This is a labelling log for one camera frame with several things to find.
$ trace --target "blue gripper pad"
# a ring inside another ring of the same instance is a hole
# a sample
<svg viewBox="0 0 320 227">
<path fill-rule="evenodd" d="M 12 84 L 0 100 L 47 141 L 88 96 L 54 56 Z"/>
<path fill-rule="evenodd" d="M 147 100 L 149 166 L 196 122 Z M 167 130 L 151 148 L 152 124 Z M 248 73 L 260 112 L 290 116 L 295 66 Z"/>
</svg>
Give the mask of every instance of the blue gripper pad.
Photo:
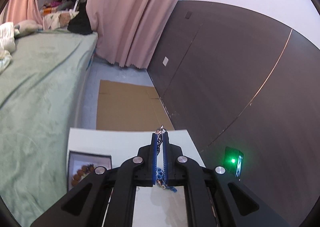
<svg viewBox="0 0 320 227">
<path fill-rule="evenodd" d="M 157 168 L 157 180 L 162 180 L 163 179 L 163 171 L 161 168 Z"/>
<path fill-rule="evenodd" d="M 162 142 L 162 152 L 163 152 L 163 180 L 165 184 L 168 184 L 168 156 L 169 154 L 169 136 L 168 133 L 165 132 L 163 134 L 163 142 Z"/>
<path fill-rule="evenodd" d="M 157 134 L 152 134 L 151 149 L 152 149 L 152 184 L 156 184 L 157 173 Z"/>
</svg>

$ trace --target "white pillow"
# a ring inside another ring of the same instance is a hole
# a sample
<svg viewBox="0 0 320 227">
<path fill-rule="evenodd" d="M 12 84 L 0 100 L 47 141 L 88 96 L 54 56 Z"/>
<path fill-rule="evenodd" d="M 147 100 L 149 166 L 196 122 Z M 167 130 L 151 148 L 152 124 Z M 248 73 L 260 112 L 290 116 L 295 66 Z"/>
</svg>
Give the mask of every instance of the white pillow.
<svg viewBox="0 0 320 227">
<path fill-rule="evenodd" d="M 27 36 L 33 32 L 41 30 L 42 25 L 37 24 L 36 21 L 34 21 L 34 20 L 24 20 L 24 21 L 17 23 L 14 26 L 14 28 L 19 30 L 19 33 L 17 35 L 15 35 L 15 37 L 18 38 L 18 37 Z"/>
</svg>

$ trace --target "green bedsheet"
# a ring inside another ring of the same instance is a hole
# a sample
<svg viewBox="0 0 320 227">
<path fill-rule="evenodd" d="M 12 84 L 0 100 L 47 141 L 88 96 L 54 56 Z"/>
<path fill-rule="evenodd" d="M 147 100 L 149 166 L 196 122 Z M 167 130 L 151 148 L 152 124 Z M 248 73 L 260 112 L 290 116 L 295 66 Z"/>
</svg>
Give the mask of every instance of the green bedsheet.
<svg viewBox="0 0 320 227">
<path fill-rule="evenodd" d="M 96 41 L 73 33 L 21 38 L 0 74 L 0 194 L 23 227 L 67 191 L 68 133 Z"/>
</svg>

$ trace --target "white table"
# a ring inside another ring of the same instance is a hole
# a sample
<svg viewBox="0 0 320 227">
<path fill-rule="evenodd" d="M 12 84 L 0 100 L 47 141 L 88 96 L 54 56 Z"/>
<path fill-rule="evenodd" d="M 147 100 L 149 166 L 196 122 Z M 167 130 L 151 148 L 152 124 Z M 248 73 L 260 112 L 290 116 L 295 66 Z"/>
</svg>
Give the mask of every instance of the white table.
<svg viewBox="0 0 320 227">
<path fill-rule="evenodd" d="M 204 163 L 186 130 L 169 131 L 169 141 L 181 147 L 185 156 Z M 71 128 L 68 151 L 112 156 L 112 167 L 137 155 L 138 149 L 151 143 L 152 132 L 119 132 Z M 157 166 L 163 168 L 162 149 Z M 140 187 L 136 194 L 133 227 L 187 227 L 186 204 L 183 187 L 177 192 L 157 186 Z"/>
</svg>

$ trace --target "white comforter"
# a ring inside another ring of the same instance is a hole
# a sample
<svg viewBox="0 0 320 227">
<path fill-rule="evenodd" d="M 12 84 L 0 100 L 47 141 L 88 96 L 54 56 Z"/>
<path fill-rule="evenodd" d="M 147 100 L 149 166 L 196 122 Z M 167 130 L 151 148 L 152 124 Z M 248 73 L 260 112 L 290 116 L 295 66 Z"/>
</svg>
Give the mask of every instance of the white comforter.
<svg viewBox="0 0 320 227">
<path fill-rule="evenodd" d="M 0 74 L 9 65 L 12 59 L 10 53 L 15 49 L 14 25 L 13 22 L 6 22 L 0 25 Z"/>
</svg>

